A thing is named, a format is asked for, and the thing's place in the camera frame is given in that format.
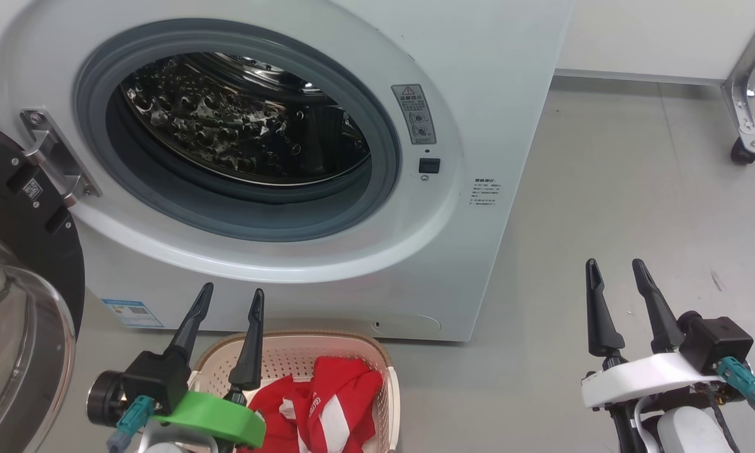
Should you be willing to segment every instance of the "black cable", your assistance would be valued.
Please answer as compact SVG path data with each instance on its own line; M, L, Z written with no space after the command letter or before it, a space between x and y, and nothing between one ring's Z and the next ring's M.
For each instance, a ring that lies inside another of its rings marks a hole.
M621 453L646 453L646 445L643 444L640 435L637 433L637 428L632 423L636 404L636 401L630 400L613 404L607 408L613 422L615 422L618 449Z
M725 439L727 439L727 444L730 445L730 449L732 449L732 453L741 453L741 451L738 450L738 446L735 444L735 439L732 438L732 434L729 432L725 416L719 408L719 403L716 401L716 396L713 395L713 387L710 385L706 386L705 395L708 396L708 404L711 409L713 409L713 414L716 415L716 421L719 423L719 426L722 427L722 432L725 435Z

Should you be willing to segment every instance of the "blue label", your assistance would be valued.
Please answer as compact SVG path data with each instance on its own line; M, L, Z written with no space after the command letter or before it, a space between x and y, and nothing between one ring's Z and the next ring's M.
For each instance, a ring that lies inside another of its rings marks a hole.
M115 299L101 299L120 321L127 327L147 327L150 329L160 329L162 322L159 322L156 316L145 307L145 304L138 301L117 301Z

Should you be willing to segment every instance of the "black wheel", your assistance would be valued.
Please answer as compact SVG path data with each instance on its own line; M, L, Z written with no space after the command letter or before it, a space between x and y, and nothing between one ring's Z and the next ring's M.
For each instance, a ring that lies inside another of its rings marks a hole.
M751 164L755 161L755 153L747 151L744 146L743 140L738 137L738 140L732 144L732 151L730 151L730 158L737 164Z
M87 419L93 425L115 427L128 407L122 401L120 372L106 371L98 375L87 394Z

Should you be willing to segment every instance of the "laundry basket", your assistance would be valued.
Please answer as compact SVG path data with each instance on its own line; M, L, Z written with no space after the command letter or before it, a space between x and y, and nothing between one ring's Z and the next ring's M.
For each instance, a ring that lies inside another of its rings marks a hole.
M237 363L245 339L246 333L237 333L210 347L194 367L191 389L225 396L229 390L229 372ZM393 453L400 435L400 386L389 355L373 338L321 330L266 332L263 335L260 385L265 387L288 375L293 375L295 381L309 381L313 376L315 359L323 355L363 359L372 370L381 373L383 387L375 396L372 406L375 436L364 444L363 451ZM257 390L244 392L244 395L251 401L255 393Z

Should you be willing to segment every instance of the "red and white garment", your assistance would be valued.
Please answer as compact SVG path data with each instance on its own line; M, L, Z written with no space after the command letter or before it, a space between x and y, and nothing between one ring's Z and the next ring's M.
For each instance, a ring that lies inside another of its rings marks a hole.
M266 420L263 453L361 453L375 435L372 401L383 377L360 359L317 358L310 382L267 385L249 409Z

